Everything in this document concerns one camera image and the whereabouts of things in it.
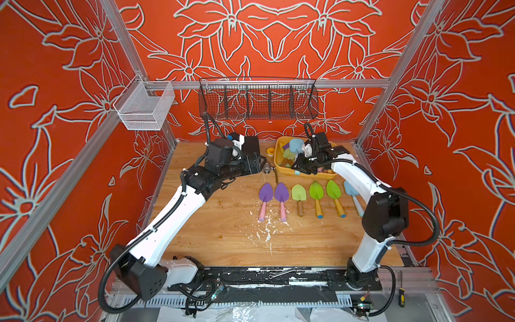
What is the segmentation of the purple shovel pink handle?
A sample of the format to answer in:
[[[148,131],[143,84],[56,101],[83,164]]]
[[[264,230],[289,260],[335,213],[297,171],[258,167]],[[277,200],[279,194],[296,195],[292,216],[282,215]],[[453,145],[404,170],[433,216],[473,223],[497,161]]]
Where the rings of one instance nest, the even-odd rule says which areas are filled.
[[[260,198],[260,201],[262,202],[262,206],[260,209],[260,214],[258,217],[259,222],[263,222],[266,217],[266,208],[269,202],[272,201],[274,197],[274,190],[272,188],[272,185],[268,182],[265,183],[262,188],[259,191],[258,197]]]
[[[289,193],[286,185],[283,182],[277,184],[274,196],[280,204],[280,220],[282,222],[286,222],[287,216],[285,202],[289,199]]]

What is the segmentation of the green shovel yellow handle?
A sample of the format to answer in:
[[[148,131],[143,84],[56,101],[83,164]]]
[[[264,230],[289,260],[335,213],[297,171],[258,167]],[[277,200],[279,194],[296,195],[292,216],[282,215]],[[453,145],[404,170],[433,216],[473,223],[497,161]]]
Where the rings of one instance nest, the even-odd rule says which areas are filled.
[[[341,189],[339,188],[339,186],[336,184],[336,182],[334,180],[329,180],[327,182],[326,192],[327,192],[328,196],[334,201],[334,204],[335,204],[336,210],[339,214],[339,217],[345,218],[346,213],[339,201],[339,198],[341,197]]]
[[[323,188],[317,181],[313,181],[309,187],[309,194],[315,200],[315,211],[318,219],[323,219],[323,211],[320,200],[324,196]]]

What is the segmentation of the light green shovel wooden handle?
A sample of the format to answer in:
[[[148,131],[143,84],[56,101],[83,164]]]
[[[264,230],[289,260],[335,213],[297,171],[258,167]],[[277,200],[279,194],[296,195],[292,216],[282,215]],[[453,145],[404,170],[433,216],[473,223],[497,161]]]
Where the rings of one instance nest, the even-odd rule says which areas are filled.
[[[297,210],[299,217],[304,216],[304,207],[303,202],[307,200],[307,192],[302,185],[295,185],[291,189],[292,192],[292,198],[294,201],[296,201],[297,204]]]

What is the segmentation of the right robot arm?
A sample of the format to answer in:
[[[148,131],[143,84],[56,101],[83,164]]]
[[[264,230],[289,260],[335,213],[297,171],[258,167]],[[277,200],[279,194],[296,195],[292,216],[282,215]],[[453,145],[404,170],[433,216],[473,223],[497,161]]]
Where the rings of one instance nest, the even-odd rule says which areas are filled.
[[[348,149],[332,146],[324,132],[305,130],[304,150],[294,163],[294,169],[304,174],[316,174],[319,169],[332,170],[349,182],[367,204],[362,217],[364,236],[356,253],[348,260],[345,279],[353,290],[360,290],[377,276],[380,262],[393,245],[421,247],[433,244],[440,233],[434,212],[404,189],[393,188],[376,178],[362,166]],[[432,233],[423,241],[398,240],[396,237],[409,226],[409,203],[418,205],[429,216]]]

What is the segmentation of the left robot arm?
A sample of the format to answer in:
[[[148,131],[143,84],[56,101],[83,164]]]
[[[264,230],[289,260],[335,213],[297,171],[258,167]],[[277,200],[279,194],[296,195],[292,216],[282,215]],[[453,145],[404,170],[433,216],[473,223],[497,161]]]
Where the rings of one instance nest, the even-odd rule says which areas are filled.
[[[205,152],[194,165],[180,174],[181,183],[171,200],[154,220],[127,245],[116,245],[111,264],[104,273],[98,290],[98,303],[106,313],[120,314],[138,301],[147,301],[162,288],[177,290],[192,301],[206,301],[186,290],[201,269],[189,257],[176,260],[171,266],[160,261],[166,248],[191,216],[218,190],[226,189],[236,178],[261,173],[266,157],[260,152],[257,136],[230,133],[214,140],[208,138]],[[135,293],[135,299],[122,307],[112,307],[105,288],[111,274]]]

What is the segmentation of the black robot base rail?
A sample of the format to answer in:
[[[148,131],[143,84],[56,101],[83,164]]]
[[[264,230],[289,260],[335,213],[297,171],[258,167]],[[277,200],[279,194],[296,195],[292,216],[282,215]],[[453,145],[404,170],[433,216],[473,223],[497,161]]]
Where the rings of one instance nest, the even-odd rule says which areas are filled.
[[[218,280],[226,287],[327,287],[331,291],[352,291],[346,283],[345,267],[313,266],[210,266],[197,272],[186,287],[204,280]]]

